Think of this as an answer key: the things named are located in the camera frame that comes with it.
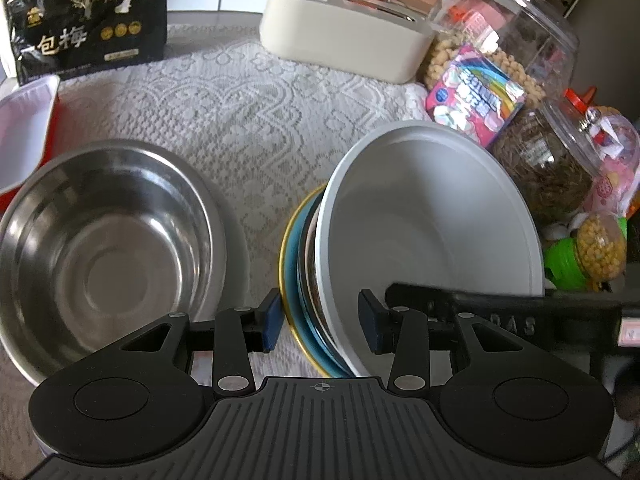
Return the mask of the blue enamel bowl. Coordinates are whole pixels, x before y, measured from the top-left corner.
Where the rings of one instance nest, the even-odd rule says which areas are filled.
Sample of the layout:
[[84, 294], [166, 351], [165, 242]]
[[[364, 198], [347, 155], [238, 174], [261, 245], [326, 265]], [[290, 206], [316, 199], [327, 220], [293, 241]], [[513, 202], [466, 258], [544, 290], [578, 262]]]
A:
[[344, 362], [344, 360], [340, 357], [337, 351], [334, 348], [334, 345], [329, 342], [328, 336], [323, 336], [320, 330], [320, 323], [318, 319], [318, 315], [314, 313], [314, 306], [317, 304], [311, 297], [310, 293], [310, 285], [308, 278], [308, 264], [306, 255], [308, 254], [308, 250], [306, 246], [310, 241], [309, 231], [311, 229], [311, 221], [314, 218], [314, 214], [317, 212], [317, 209], [322, 200], [323, 193], [316, 198], [314, 204], [311, 206], [311, 211], [307, 216], [306, 221], [304, 222], [303, 231], [300, 233], [299, 244], [298, 244], [298, 263], [297, 263], [297, 281], [298, 281], [298, 293], [300, 299], [300, 306], [302, 307], [302, 311], [308, 325], [308, 328], [311, 332], [311, 335], [314, 336], [316, 343], [319, 348], [326, 352], [326, 355], [333, 360], [335, 366], [340, 370], [340, 374], [338, 378], [346, 378], [352, 377], [352, 371], [349, 369], [349, 366]]

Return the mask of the white paper bucket bowl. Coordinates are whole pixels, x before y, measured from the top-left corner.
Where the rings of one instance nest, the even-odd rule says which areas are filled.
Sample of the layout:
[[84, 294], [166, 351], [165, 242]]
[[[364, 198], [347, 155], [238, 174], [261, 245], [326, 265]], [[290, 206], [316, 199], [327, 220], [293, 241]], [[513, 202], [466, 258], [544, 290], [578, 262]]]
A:
[[394, 283], [540, 296], [533, 218], [487, 150], [434, 122], [392, 122], [338, 163], [319, 207], [314, 263], [324, 318], [353, 375], [386, 379], [393, 358], [370, 349], [358, 295]]

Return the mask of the stainless steel bowl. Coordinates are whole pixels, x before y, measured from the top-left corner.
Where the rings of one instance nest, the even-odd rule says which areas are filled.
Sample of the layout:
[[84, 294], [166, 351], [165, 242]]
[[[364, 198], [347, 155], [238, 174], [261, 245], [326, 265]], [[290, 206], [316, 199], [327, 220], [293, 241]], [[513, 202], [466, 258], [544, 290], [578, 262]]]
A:
[[161, 316], [208, 321], [247, 292], [228, 200], [153, 144], [116, 139], [55, 157], [1, 219], [1, 342], [33, 385]]

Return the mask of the white gold-rimmed bowl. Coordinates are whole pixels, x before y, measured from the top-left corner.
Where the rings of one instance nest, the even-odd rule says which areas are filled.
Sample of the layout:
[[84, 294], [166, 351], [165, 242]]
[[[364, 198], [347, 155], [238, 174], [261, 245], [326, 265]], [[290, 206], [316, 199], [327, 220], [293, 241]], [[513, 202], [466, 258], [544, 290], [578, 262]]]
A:
[[297, 206], [290, 220], [288, 220], [280, 247], [278, 280], [285, 317], [288, 320], [288, 326], [290, 326], [290, 332], [296, 344], [321, 376], [332, 377], [338, 376], [340, 370], [335, 366], [333, 360], [326, 355], [326, 352], [319, 348], [314, 336], [311, 335], [300, 306], [297, 281], [300, 233], [303, 231], [304, 222], [311, 211], [311, 206], [316, 198], [323, 193], [325, 187], [322, 184], [309, 193]]

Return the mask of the green-lid corn snack jar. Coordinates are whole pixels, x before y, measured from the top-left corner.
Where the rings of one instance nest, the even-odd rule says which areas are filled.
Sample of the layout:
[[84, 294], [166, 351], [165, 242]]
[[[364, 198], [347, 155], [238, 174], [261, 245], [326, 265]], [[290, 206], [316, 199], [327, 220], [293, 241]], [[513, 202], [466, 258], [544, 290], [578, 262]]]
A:
[[544, 251], [544, 274], [556, 289], [583, 292], [626, 269], [627, 221], [606, 211], [587, 214], [572, 235]]

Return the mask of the clear jar dark contents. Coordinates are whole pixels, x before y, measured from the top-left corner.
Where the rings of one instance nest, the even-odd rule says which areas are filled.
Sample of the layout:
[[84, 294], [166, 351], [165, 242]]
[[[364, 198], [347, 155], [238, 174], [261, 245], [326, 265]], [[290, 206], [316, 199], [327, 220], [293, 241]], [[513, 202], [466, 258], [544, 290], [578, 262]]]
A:
[[600, 176], [590, 121], [565, 98], [522, 110], [489, 151], [520, 190], [540, 228], [574, 214]]

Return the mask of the pink candy bag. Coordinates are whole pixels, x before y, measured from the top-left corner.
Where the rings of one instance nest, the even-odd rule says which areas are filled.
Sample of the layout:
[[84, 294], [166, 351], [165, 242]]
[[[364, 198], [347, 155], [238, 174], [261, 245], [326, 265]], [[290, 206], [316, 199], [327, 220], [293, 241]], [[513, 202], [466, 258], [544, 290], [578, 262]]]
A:
[[593, 120], [589, 134], [601, 163], [584, 209], [630, 219], [639, 210], [639, 133], [613, 107], [589, 107], [586, 117]]

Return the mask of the white lace tablecloth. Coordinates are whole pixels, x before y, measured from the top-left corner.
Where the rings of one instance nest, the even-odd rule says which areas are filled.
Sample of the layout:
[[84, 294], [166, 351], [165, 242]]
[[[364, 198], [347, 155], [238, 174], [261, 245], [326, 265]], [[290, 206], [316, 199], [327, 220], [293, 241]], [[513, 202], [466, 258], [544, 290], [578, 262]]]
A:
[[277, 281], [288, 218], [366, 133], [424, 119], [425, 89], [280, 60], [254, 15], [172, 25], [163, 61], [64, 82], [53, 151], [106, 139], [150, 142], [216, 184], [247, 241], [221, 298], [251, 304]]

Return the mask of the red-cap bottle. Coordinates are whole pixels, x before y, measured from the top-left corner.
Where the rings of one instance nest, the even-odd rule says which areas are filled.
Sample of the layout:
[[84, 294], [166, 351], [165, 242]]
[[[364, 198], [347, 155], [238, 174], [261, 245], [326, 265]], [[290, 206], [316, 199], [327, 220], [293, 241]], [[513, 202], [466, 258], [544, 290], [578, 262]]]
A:
[[565, 99], [567, 99], [572, 107], [577, 110], [580, 114], [585, 114], [588, 108], [594, 102], [594, 98], [597, 94], [597, 87], [591, 86], [584, 93], [579, 94], [572, 88], [567, 88], [564, 91]]

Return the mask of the pink marshmallow bag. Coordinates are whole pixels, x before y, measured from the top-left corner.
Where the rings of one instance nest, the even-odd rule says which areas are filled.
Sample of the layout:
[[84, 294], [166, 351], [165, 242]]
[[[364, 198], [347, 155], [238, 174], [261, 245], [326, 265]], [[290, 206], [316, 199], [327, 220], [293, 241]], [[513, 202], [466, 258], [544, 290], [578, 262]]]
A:
[[425, 108], [434, 122], [488, 148], [525, 99], [520, 84], [479, 50], [464, 44], [428, 92]]

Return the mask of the beige tissue box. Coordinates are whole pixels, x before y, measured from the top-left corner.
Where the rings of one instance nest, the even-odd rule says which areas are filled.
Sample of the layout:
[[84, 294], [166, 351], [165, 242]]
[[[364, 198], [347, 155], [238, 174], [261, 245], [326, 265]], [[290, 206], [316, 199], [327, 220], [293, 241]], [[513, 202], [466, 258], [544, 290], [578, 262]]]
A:
[[434, 37], [426, 15], [378, 0], [268, 0], [259, 25], [279, 58], [391, 84], [416, 76]]

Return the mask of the large clear snack jar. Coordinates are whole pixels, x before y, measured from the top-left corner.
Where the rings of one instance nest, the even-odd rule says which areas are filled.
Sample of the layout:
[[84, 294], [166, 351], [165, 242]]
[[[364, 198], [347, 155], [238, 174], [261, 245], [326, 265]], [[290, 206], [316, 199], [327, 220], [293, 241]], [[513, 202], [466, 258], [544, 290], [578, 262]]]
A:
[[528, 107], [559, 98], [570, 83], [579, 40], [546, 0], [437, 0], [427, 17], [436, 32], [423, 62], [427, 89], [465, 44], [520, 84]]

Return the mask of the black snack bag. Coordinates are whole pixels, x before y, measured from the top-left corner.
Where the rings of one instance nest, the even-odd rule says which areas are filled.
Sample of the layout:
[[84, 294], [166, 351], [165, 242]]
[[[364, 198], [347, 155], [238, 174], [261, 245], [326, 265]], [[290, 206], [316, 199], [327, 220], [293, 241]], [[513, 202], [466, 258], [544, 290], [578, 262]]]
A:
[[6, 10], [20, 84], [164, 57], [167, 0], [6, 0]]

